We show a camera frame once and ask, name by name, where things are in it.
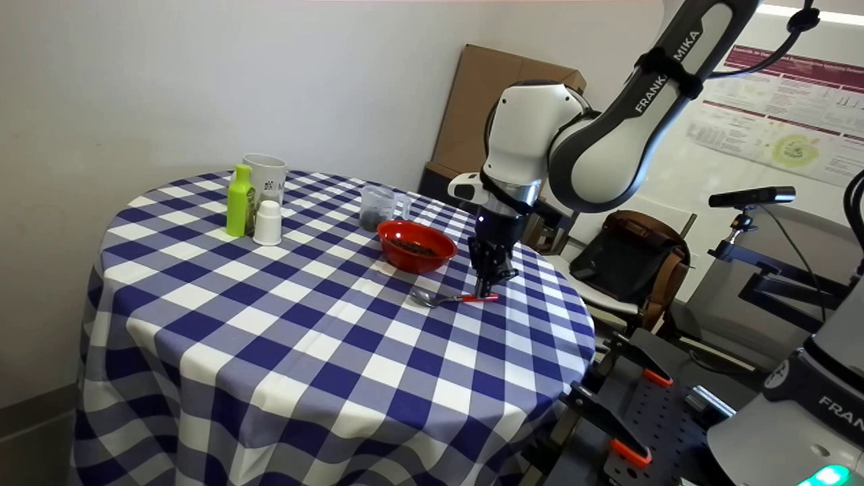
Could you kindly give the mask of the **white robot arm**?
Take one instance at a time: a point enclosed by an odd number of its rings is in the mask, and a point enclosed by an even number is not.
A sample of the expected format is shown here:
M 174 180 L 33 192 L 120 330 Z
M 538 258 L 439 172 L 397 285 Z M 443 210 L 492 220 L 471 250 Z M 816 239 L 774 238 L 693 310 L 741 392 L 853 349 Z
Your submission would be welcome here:
M 474 293 L 513 274 L 511 250 L 539 188 L 575 212 L 625 203 L 643 183 L 655 144 L 732 49 L 758 0 L 683 0 L 624 90 L 593 111 L 563 84 L 508 85 L 485 131 L 477 172 L 447 183 L 477 208 L 469 261 Z

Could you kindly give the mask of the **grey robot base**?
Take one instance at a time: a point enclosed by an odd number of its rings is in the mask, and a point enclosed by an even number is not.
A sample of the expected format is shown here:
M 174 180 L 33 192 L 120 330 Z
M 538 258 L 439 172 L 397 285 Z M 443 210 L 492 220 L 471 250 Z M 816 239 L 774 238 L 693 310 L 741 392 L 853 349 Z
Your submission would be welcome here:
M 864 486 L 864 284 L 706 449 L 735 486 Z

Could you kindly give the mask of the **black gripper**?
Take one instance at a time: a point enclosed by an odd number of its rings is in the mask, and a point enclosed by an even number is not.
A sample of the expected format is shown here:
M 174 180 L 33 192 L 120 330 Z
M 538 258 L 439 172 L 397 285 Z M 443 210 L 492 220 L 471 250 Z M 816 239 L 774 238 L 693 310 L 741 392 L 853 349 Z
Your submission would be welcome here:
M 523 234 L 521 215 L 500 215 L 494 210 L 474 212 L 474 234 L 469 238 L 469 258 L 474 266 L 474 297 L 489 297 L 489 288 L 497 288 L 513 279 L 513 266 L 505 266 L 513 246 Z M 485 269 L 497 269 L 494 284 L 489 285 Z

